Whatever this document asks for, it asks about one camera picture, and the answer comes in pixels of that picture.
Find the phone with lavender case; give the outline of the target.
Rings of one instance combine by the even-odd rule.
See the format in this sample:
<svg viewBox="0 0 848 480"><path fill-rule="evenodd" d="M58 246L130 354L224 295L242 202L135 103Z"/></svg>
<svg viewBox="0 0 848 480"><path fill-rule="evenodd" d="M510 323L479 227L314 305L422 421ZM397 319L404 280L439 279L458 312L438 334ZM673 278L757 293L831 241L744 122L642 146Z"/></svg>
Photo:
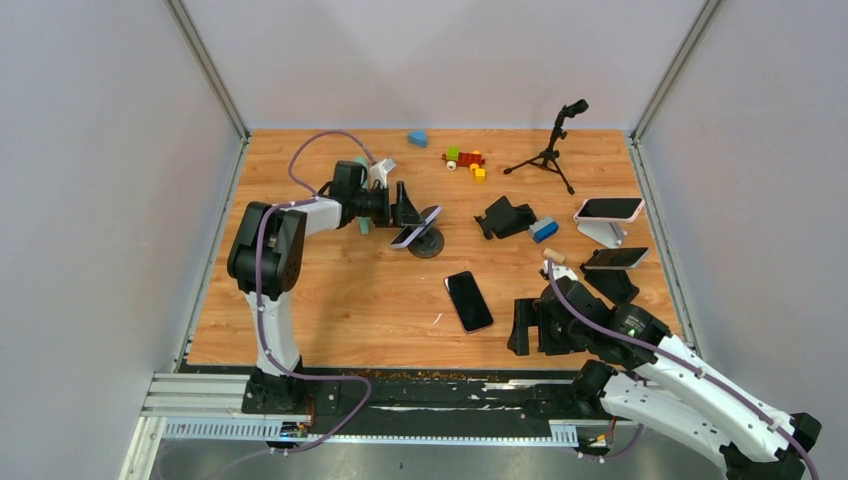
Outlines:
<svg viewBox="0 0 848 480"><path fill-rule="evenodd" d="M441 211L442 207L440 205L426 207L421 212L423 223L403 227L391 241L389 247L391 249L401 249L411 246L416 239L426 233L434 225L436 218Z"/></svg>

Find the phone with pink-edged black case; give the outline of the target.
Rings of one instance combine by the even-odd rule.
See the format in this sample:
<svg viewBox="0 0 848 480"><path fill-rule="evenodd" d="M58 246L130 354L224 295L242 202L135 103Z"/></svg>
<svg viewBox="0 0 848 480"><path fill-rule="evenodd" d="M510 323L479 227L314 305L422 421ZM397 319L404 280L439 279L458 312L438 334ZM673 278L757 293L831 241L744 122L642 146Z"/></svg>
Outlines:
<svg viewBox="0 0 848 480"><path fill-rule="evenodd" d="M491 311L470 271L450 275L445 278L444 284L466 333L487 329L494 324Z"/></svg>

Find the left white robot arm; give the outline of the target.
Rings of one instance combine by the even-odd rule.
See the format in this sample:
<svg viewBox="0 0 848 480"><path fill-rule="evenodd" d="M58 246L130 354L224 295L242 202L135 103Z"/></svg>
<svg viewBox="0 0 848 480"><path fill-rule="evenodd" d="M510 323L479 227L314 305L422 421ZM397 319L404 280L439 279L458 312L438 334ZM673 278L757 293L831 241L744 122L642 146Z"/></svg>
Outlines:
<svg viewBox="0 0 848 480"><path fill-rule="evenodd" d="M386 178L394 162L372 167L336 163L332 179L300 201L248 204L233 241L227 272L252 312L258 356L246 383L242 410L248 414L293 413L314 382L303 371L291 307L309 236L364 218L377 228L396 228L390 246L422 259L437 256L444 237L435 226L439 205L417 209L405 185Z"/></svg>

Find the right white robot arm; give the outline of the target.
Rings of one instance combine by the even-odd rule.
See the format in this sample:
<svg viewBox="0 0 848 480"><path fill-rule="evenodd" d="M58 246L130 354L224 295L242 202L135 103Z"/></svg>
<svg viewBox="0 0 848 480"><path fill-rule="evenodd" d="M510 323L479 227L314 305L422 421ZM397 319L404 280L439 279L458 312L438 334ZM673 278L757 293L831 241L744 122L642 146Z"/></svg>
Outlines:
<svg viewBox="0 0 848 480"><path fill-rule="evenodd" d="M728 479L819 478L810 452L820 421L746 392L647 310L610 308L563 277L539 297L515 301L513 353L528 354L531 326L546 354L592 354L565 394L580 415L633 420L696 451Z"/></svg>

